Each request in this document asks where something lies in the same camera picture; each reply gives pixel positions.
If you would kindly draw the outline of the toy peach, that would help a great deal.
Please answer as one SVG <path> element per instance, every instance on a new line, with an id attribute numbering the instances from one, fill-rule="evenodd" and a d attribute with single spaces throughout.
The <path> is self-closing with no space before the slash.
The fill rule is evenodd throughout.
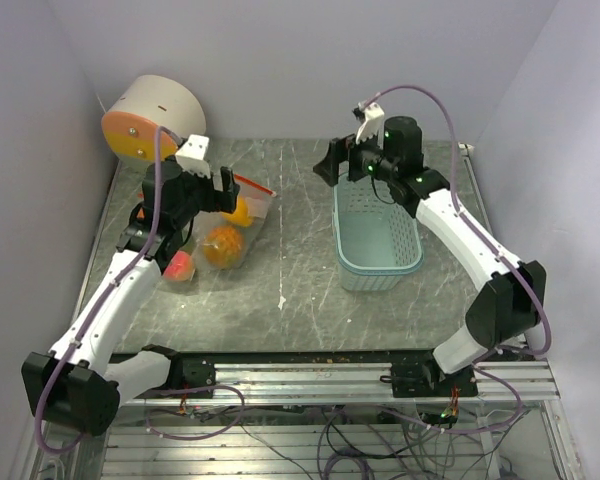
<path id="1" fill-rule="evenodd" d="M 163 278 L 173 282 L 190 281 L 195 272 L 195 264 L 190 253 L 179 250 L 171 259 L 163 273 Z"/>

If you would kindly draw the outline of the toy pineapple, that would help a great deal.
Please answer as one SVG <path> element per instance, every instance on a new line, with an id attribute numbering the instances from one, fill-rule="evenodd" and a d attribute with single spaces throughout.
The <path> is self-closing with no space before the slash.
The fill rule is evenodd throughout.
<path id="1" fill-rule="evenodd" d="M 232 225 L 213 228 L 203 242 L 206 260 L 218 269 L 233 268 L 241 259 L 244 250 L 244 237 Z"/>

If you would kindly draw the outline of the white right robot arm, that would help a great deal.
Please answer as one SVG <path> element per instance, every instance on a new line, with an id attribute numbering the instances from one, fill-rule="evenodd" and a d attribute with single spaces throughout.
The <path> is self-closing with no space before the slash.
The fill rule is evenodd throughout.
<path id="1" fill-rule="evenodd" d="M 458 200 L 451 183 L 424 163 L 422 130 L 412 117 L 394 116 L 381 131 L 329 142 L 313 171 L 328 186 L 340 181 L 384 183 L 394 204 L 430 230 L 469 275 L 477 295 L 459 330 L 433 351 L 420 373 L 430 394 L 445 394 L 456 372 L 506 341 L 546 321 L 546 271 L 524 262 L 500 243 Z"/>

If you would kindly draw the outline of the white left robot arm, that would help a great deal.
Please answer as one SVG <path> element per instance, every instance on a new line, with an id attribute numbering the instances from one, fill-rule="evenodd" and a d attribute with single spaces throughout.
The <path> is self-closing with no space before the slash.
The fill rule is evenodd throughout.
<path id="1" fill-rule="evenodd" d="M 100 285 L 49 351 L 30 353 L 21 367 L 37 427 L 48 422 L 98 436 L 127 401 L 149 390 L 172 397 L 182 389 L 183 362 L 172 349 L 148 345 L 120 363 L 110 358 L 195 216 L 235 210 L 240 187 L 231 169 L 221 168 L 220 176 L 217 189 L 212 176 L 189 173 L 173 158 L 147 168 L 141 200 Z"/>

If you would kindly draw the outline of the small yellow toy fruit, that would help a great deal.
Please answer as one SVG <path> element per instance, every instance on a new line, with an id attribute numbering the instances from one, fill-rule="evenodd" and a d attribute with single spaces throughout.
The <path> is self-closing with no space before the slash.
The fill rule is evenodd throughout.
<path id="1" fill-rule="evenodd" d="M 247 201 L 243 197 L 237 198 L 236 208 L 232 213 L 223 212 L 222 216 L 230 224 L 241 228 L 248 228 L 254 222 Z"/>

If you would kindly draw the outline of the clear orange zip top bag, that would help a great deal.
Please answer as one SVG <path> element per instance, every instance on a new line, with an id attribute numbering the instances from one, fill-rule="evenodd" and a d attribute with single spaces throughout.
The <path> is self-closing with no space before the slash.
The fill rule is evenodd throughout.
<path id="1" fill-rule="evenodd" d="M 152 227 L 152 217 L 147 213 L 143 202 L 137 203 L 129 215 L 129 224 L 121 235 L 118 247 L 132 251 L 135 258 L 144 247 Z M 184 284 L 195 273 L 193 247 L 189 243 L 193 231 L 193 218 L 162 212 L 156 234 L 144 256 L 135 262 L 133 269 L 125 268 L 126 279 L 132 280 L 140 273 L 147 262 L 154 260 L 161 272 L 161 278 L 167 284 Z"/>

